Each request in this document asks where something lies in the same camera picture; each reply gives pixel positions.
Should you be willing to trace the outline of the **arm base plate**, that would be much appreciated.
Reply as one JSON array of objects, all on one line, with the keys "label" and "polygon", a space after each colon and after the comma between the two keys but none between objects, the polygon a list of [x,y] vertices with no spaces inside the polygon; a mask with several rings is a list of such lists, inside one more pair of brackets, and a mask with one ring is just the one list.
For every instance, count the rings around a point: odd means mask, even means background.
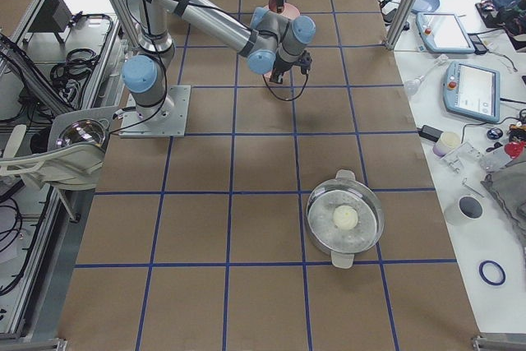
[{"label": "arm base plate", "polygon": [[127,106],[135,109],[123,114],[118,135],[122,138],[184,137],[190,96],[189,85],[170,85],[162,109],[148,119],[156,108],[137,107],[135,98],[130,93]]}]

